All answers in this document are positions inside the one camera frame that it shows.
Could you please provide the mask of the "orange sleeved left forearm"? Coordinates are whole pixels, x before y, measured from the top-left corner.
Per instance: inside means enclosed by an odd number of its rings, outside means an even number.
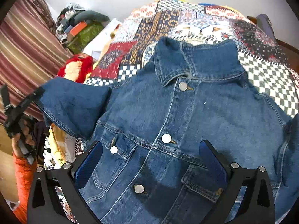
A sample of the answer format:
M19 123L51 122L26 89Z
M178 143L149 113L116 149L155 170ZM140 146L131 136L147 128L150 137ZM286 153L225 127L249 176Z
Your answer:
M13 163L19 200L19 205L13 212L21 223L27 223L28 197L37 162L35 160L30 165L25 158L17 157L13 154Z

